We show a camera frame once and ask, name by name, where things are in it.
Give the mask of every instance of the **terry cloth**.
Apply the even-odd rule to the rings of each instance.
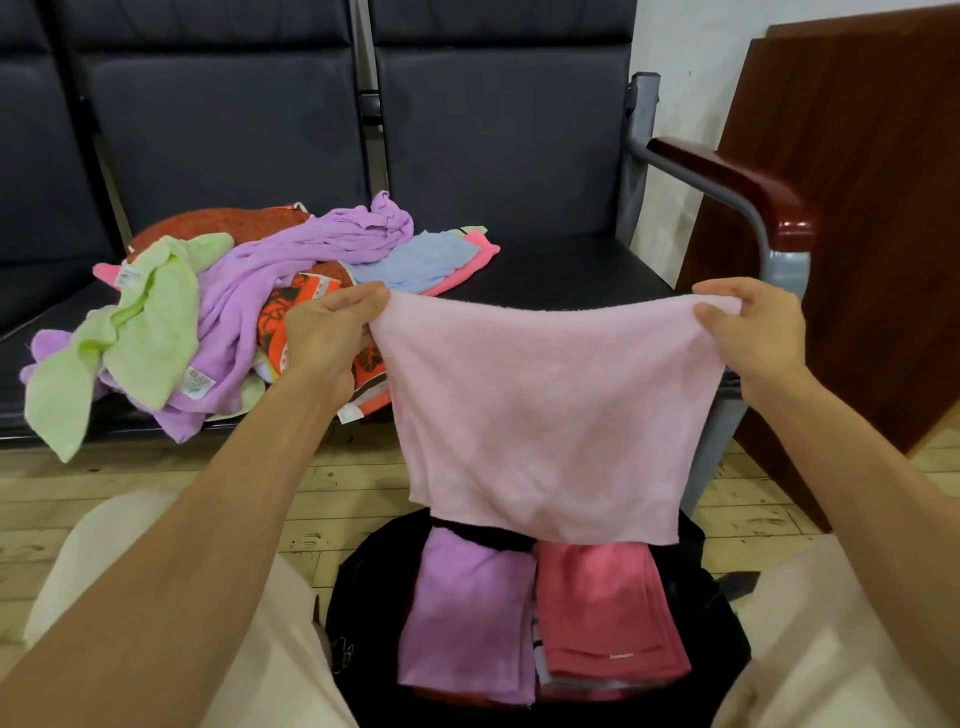
[[[678,296],[523,311],[394,293],[371,324],[410,499],[544,541],[677,542],[724,365]]]
[[[35,362],[41,362],[51,354],[66,349],[70,344],[70,331],[62,331],[57,328],[42,328],[36,334],[30,343],[30,352]],[[26,384],[36,370],[36,364],[28,364],[20,370],[20,381]],[[106,369],[100,370],[100,376],[93,385],[93,400],[96,401],[109,392],[119,392],[125,394],[123,389],[117,384],[116,380]],[[211,415],[204,417],[203,414],[193,412],[180,412],[171,407],[164,407],[160,410],[154,410],[129,395],[127,399],[137,409],[154,416],[156,423],[177,443],[183,443],[193,437],[204,424],[216,420],[229,420],[233,417],[247,414],[253,409],[253,406],[263,397],[266,391],[264,380],[256,374],[247,375],[240,387],[240,408],[236,412],[230,412],[226,415]]]
[[[422,293],[443,282],[480,253],[478,246],[452,232],[421,232],[375,263],[346,265],[357,283],[382,280],[394,291]]]
[[[207,415],[238,409],[240,382],[256,355],[257,318],[277,282],[289,285],[320,261],[379,260],[412,235],[410,215],[380,192],[370,210],[334,209],[231,250],[200,276],[200,350],[190,366],[202,386],[175,392],[168,404]]]
[[[269,377],[269,382],[275,381],[285,368],[287,347],[283,317],[297,303],[324,294],[324,288],[314,277],[333,279],[341,288],[353,285],[347,269],[336,261],[330,261],[297,273],[289,286],[275,288],[271,292],[256,321],[257,344],[266,353],[269,362],[269,369],[261,367],[259,371]],[[353,359],[353,397],[341,408],[338,416],[341,422],[352,422],[389,403],[387,368],[379,349],[375,344],[370,344]]]
[[[190,240],[208,232],[225,232],[233,238],[234,245],[240,245],[301,225],[310,217],[310,213],[299,203],[266,209],[214,207],[184,212],[154,223],[137,235],[128,246],[130,255],[127,261],[133,262],[138,254],[164,235]]]
[[[537,668],[537,700],[606,701],[624,700],[648,690],[662,687],[662,683],[631,683],[612,679],[556,677],[546,663],[546,651],[540,636],[540,622],[534,617],[534,665]]]
[[[551,675],[664,684],[690,672],[648,545],[540,541],[537,561]]]
[[[91,312],[70,343],[37,364],[24,416],[63,462],[80,448],[101,367],[132,398],[161,408],[196,353],[197,274],[233,247],[225,233],[165,237],[121,272],[117,306]]]
[[[528,553],[496,551],[434,528],[400,635],[397,682],[534,702],[533,587]]]
[[[460,285],[474,273],[490,263],[490,261],[493,260],[493,256],[500,252],[500,246],[493,245],[493,243],[488,240],[487,236],[484,234],[487,231],[486,228],[461,228],[461,230],[468,231],[464,235],[464,240],[468,240],[480,248],[480,253],[478,253],[469,263],[467,263],[467,265],[455,270],[445,279],[433,286],[433,288],[423,291],[424,296],[439,296],[444,291],[448,291],[454,286]]]

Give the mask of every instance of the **white wall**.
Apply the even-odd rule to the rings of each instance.
[[[938,4],[933,0],[639,0],[631,73],[656,71],[655,135],[715,149],[751,38],[767,26]],[[634,251],[676,282],[701,196],[650,171]]]

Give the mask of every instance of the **wooden panel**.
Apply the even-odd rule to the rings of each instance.
[[[960,18],[960,7],[950,12]],[[960,400],[960,245],[949,232],[960,169],[960,31],[944,27],[755,40],[719,149],[818,208],[804,299],[810,368],[904,452]],[[745,221],[704,200],[678,290],[757,270]],[[828,526],[755,412],[736,438]]]

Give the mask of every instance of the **chair leg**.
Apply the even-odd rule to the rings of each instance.
[[[743,400],[714,400],[707,415],[704,432],[700,436],[696,454],[693,456],[693,465],[690,467],[690,477],[686,481],[684,497],[680,501],[681,510],[688,516],[693,515],[697,503],[707,489],[717,465],[723,457],[723,449],[727,446],[736,427],[747,411],[747,403]]]

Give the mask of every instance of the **pink towel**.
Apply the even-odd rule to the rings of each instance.
[[[410,499],[563,544],[677,543],[724,365],[679,296],[521,311],[395,292],[372,324]]]
[[[646,544],[538,542],[537,612],[553,676],[656,685],[690,672]]]

